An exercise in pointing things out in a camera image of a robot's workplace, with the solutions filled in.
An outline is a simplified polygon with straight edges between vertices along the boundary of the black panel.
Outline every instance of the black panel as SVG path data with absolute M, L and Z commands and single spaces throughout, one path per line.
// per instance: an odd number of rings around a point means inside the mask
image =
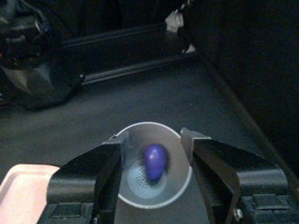
M 192 41 L 299 175 L 297 1 L 194 1 Z

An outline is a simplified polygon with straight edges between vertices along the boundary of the purple egg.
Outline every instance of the purple egg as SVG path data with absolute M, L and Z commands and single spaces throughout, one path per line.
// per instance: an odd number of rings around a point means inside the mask
M 150 144 L 144 150 L 145 176 L 149 182 L 157 182 L 165 168 L 165 149 L 160 144 Z

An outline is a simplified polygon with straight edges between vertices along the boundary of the cup rim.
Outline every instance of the cup rim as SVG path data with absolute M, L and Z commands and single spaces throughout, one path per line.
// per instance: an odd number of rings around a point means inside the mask
M 134 123 L 134 124 L 126 126 L 124 129 L 121 129 L 115 135 L 118 136 L 124 131 L 126 131 L 128 129 L 130 129 L 132 127 L 134 127 L 136 125 L 140 125 L 140 124 L 153 124 L 153 125 L 158 125 L 158 126 L 166 128 L 178 138 L 181 138 L 180 135 L 168 126 L 165 126 L 165 125 L 162 125 L 162 124 L 160 124 L 157 122 L 138 122 L 138 123 Z M 160 208 L 160 207 L 165 207 L 169 204 L 172 204 L 180 198 L 180 196 L 182 195 L 182 193 L 184 193 L 184 191 L 185 191 L 185 189 L 188 187 L 188 184 L 190 182 L 190 179 L 192 179 L 192 167 L 189 166 L 186 178 L 184 180 L 184 183 L 182 183 L 182 186 L 181 186 L 180 191 L 168 200 L 165 200 L 161 203 L 153 204 L 153 205 L 142 205 L 142 204 L 134 203 L 129 199 L 126 199 L 119 193 L 117 194 L 117 197 L 128 205 L 130 205 L 132 207 L 137 207 L 137 208 L 142 208 L 142 209 L 156 209 L 156 208 Z

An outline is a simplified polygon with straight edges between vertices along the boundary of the black floor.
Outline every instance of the black floor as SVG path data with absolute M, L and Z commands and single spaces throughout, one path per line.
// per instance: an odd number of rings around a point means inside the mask
M 125 126 L 181 127 L 260 154 L 197 60 L 81 87 L 67 103 L 41 111 L 0 108 L 0 182 L 17 164 L 62 165 Z

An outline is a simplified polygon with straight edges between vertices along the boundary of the black plastic part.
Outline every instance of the black plastic part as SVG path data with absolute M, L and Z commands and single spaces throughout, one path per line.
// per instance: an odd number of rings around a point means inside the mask
M 274 164 L 213 140 L 193 138 L 192 149 L 210 223 L 297 223 L 297 202 Z
M 9 73 L 14 73 L 15 79 L 19 76 L 25 79 L 22 88 L 13 84 L 0 67 L 0 92 L 5 101 L 29 110 L 42 109 L 65 102 L 83 79 L 79 64 L 71 64 L 74 58 L 77 60 L 78 57 L 70 55 L 65 58 L 62 52 L 57 52 L 38 65 L 42 70 L 37 67 L 10 70 Z
M 113 223 L 125 140 L 109 140 L 55 171 L 38 223 Z
M 272 201 L 262 198 L 262 204 L 268 204 L 266 207 L 260 207 L 256 203 L 257 196 L 241 197 L 238 201 L 238 209 L 242 211 L 241 222 L 244 224 L 281 224 L 281 223 L 299 223 L 299 207 L 297 201 L 289 196 L 269 195 Z

